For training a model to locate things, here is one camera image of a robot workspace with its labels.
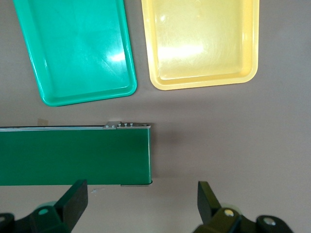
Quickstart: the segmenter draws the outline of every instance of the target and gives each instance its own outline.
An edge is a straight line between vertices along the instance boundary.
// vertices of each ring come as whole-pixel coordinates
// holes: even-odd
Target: bolt
[[[226,209],[225,210],[225,215],[227,215],[228,217],[233,217],[234,216],[234,212],[232,210]]]
[[[266,224],[270,225],[270,226],[275,226],[275,225],[276,225],[276,222],[275,222],[272,218],[270,218],[270,217],[265,217],[265,218],[263,219],[263,221],[264,221]]]

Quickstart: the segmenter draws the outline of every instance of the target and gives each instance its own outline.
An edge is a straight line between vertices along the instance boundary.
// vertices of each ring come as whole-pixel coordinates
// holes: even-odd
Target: gray background
[[[0,126],[35,126],[38,118],[49,125],[154,123],[154,183],[90,186],[74,232],[189,233],[201,223],[198,180],[251,220],[275,215],[294,232],[310,232],[311,1],[260,2],[259,69],[251,81],[166,92],[149,80],[140,0],[125,4],[136,93],[52,108],[39,97],[13,3],[0,0]],[[67,188],[0,187],[0,212],[25,216]]]

